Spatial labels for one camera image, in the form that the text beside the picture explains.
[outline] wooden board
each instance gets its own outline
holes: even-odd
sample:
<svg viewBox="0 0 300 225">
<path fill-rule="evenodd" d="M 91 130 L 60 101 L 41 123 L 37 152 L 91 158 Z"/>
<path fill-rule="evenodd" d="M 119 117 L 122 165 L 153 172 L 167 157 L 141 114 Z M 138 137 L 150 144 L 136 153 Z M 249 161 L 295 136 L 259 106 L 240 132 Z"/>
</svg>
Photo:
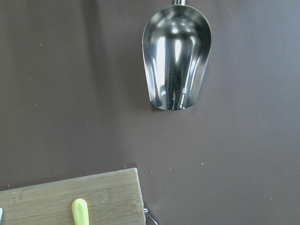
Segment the wooden board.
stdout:
<svg viewBox="0 0 300 225">
<path fill-rule="evenodd" d="M 145 225 L 135 168 L 1 191 L 1 225 L 74 225 L 76 198 L 87 201 L 90 225 Z"/>
</svg>

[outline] yellow handle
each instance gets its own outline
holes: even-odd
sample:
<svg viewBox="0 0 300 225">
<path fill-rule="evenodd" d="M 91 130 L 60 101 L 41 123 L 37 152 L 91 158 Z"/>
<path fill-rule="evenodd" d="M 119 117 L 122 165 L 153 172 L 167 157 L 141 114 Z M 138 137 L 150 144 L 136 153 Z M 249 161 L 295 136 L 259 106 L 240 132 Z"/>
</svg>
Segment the yellow handle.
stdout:
<svg viewBox="0 0 300 225">
<path fill-rule="evenodd" d="M 75 225 L 89 225 L 89 211 L 86 201 L 78 198 L 72 203 L 72 212 Z"/>
</svg>

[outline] scoop handle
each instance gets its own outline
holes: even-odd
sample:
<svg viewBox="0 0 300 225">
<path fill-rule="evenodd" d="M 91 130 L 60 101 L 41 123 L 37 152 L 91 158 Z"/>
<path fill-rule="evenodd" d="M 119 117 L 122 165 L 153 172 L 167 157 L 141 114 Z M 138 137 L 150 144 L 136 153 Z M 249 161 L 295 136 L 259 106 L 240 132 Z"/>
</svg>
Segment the scoop handle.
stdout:
<svg viewBox="0 0 300 225">
<path fill-rule="evenodd" d="M 172 2 L 173 5 L 185 5 L 186 4 L 186 0 L 173 0 Z"/>
</svg>

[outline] metal scoop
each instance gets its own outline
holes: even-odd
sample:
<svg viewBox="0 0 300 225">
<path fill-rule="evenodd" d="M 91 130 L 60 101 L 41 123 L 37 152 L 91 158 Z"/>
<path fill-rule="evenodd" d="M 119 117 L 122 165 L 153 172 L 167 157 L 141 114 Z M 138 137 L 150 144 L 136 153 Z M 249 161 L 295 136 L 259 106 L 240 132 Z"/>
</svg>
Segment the metal scoop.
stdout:
<svg viewBox="0 0 300 225">
<path fill-rule="evenodd" d="M 184 0 L 173 0 L 147 23 L 143 57 L 150 101 L 163 110 L 195 104 L 210 53 L 208 21 Z"/>
</svg>

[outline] metal clip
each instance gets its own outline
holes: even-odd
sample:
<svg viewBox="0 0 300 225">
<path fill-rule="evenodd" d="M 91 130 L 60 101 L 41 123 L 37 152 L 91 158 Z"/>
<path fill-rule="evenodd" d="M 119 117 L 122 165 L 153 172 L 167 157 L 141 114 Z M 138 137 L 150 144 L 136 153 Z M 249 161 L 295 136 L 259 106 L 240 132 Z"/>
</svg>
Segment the metal clip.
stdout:
<svg viewBox="0 0 300 225">
<path fill-rule="evenodd" d="M 145 217 L 151 220 L 155 225 L 158 225 L 158 222 L 156 222 L 156 220 L 151 216 L 149 210 L 146 207 L 144 207 L 144 213 L 145 213 Z"/>
</svg>

